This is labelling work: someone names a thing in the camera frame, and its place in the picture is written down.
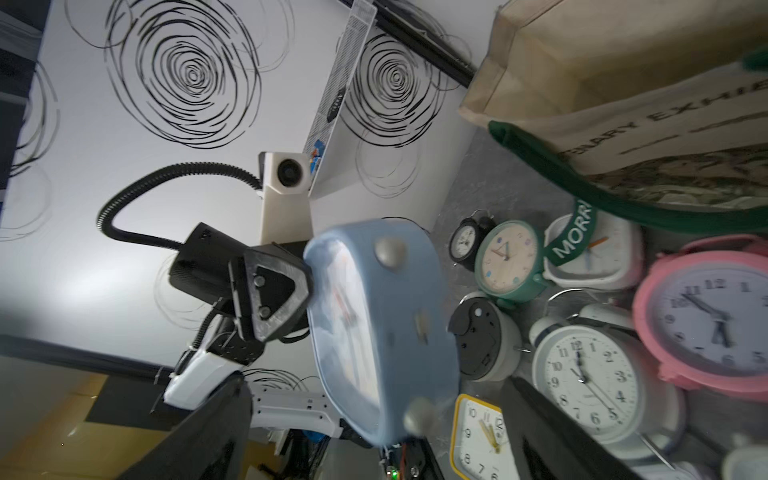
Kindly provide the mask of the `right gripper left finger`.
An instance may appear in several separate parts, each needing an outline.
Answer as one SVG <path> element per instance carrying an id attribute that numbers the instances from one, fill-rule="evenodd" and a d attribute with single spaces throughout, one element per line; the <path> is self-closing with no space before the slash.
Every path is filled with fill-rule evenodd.
<path id="1" fill-rule="evenodd" d="M 236 479 L 253 415 L 245 377 L 227 377 L 192 414 L 121 479 Z"/>

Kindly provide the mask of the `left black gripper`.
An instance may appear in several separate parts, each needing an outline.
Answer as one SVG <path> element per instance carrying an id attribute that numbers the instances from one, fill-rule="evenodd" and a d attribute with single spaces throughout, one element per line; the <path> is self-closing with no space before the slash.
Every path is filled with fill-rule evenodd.
<path id="1" fill-rule="evenodd" d="M 305 244 L 249 247 L 199 223 L 180 247 L 170 270 L 174 288 L 208 304 L 232 299 L 235 324 L 246 342 L 295 343 L 307 329 L 312 273 L 300 258 Z"/>

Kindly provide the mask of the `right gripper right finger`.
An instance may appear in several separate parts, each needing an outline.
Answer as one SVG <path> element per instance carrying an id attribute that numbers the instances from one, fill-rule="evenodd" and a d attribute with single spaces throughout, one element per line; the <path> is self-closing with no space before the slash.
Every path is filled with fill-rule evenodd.
<path id="1" fill-rule="evenodd" d="M 501 410 L 522 479 L 637 479 L 523 378 L 501 388 Z"/>

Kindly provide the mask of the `light blue square clock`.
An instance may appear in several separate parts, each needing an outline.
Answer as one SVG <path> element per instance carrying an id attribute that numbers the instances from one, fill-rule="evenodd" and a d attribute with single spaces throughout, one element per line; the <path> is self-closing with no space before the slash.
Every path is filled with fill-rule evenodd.
<path id="1" fill-rule="evenodd" d="M 309 241 L 307 307 L 317 369 L 368 443 L 426 436 L 460 387 L 446 285 L 427 233 L 403 219 L 333 227 Z"/>

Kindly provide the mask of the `green round alarm clock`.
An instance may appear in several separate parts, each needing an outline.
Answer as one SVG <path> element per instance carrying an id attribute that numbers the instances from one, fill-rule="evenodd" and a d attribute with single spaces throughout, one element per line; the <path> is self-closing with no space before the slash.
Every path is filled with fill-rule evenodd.
<path id="1" fill-rule="evenodd" d="M 535 299 L 552 286 L 543 273 L 542 236 L 520 220 L 497 225 L 480 244 L 475 259 L 474 276 L 479 289 L 506 311 Z"/>

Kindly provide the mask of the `cream canvas tote bag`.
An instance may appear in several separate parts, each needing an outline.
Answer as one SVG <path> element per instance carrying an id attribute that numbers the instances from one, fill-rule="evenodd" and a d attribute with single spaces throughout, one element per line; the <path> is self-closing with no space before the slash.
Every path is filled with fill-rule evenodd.
<path id="1" fill-rule="evenodd" d="M 767 228 L 763 1 L 511 1 L 460 112 L 618 217 Z"/>

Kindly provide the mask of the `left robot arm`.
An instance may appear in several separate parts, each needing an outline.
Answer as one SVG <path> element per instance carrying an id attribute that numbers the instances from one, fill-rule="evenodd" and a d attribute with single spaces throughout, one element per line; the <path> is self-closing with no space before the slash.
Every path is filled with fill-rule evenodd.
<path id="1" fill-rule="evenodd" d="M 171 264 L 169 283 L 211 310 L 174 367 L 166 405 L 195 410 L 238 377 L 250 384 L 252 427 L 358 440 L 326 394 L 255 364 L 267 343 L 294 343 L 309 334 L 313 283 L 300 258 L 303 248 L 302 242 L 248 247 L 205 223 L 192 231 Z"/>

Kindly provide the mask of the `yellow rectangular alarm clock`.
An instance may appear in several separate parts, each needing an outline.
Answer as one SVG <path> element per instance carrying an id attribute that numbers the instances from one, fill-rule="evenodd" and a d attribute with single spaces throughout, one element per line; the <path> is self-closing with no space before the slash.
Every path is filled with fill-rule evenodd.
<path id="1" fill-rule="evenodd" d="M 449 460 L 461 479 L 520 478 L 502 410 L 467 394 L 456 399 Z"/>

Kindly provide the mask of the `white twin bell clock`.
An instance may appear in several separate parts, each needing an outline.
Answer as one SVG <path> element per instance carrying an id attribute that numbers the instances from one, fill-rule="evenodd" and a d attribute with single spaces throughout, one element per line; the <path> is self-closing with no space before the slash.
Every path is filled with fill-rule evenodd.
<path id="1" fill-rule="evenodd" d="M 534 387 L 620 460 L 671 451 L 687 421 L 681 389 L 658 378 L 629 310 L 593 290 L 570 314 L 552 305 L 569 293 L 553 294 L 529 331 Z"/>

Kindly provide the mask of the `clock lying face down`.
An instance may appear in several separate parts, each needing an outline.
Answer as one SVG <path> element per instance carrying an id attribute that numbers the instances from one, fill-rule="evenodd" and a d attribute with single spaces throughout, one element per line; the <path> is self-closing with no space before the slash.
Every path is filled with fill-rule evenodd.
<path id="1" fill-rule="evenodd" d="M 465 381 L 503 381 L 521 364 L 524 341 L 518 325 L 482 292 L 461 300 L 448 331 L 454 335 Z"/>

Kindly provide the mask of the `small black twin bell clock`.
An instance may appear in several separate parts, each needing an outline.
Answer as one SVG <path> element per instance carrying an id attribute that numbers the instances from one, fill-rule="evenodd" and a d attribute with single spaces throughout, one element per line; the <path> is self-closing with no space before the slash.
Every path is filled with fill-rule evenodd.
<path id="1" fill-rule="evenodd" d="M 485 209 L 475 210 L 471 215 L 463 218 L 448 244 L 449 257 L 454 264 L 473 272 L 479 247 L 495 227 L 493 215 Z"/>

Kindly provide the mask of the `small white square clock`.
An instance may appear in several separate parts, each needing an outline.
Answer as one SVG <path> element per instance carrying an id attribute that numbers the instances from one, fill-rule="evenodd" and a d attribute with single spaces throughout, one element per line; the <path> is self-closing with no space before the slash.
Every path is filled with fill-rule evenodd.
<path id="1" fill-rule="evenodd" d="M 719 470 L 687 461 L 678 462 L 677 470 L 690 479 L 767 480 L 767 442 L 757 442 L 746 434 L 732 435 L 734 449 L 724 456 Z"/>

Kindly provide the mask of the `pink round alarm clock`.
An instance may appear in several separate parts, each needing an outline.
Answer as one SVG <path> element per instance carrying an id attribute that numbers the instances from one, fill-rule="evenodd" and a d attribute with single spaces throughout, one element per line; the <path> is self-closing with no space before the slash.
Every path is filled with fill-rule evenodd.
<path id="1" fill-rule="evenodd" d="M 767 400 L 766 239 L 710 237 L 657 254 L 632 319 L 661 380 Z"/>

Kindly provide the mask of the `blue candy packet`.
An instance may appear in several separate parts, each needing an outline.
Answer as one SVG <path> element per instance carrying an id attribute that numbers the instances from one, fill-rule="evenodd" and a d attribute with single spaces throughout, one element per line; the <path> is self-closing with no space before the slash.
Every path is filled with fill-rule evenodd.
<path id="1" fill-rule="evenodd" d="M 310 173 L 314 175 L 326 150 L 326 142 L 321 138 L 308 138 L 304 147 L 304 153 L 310 159 Z"/>

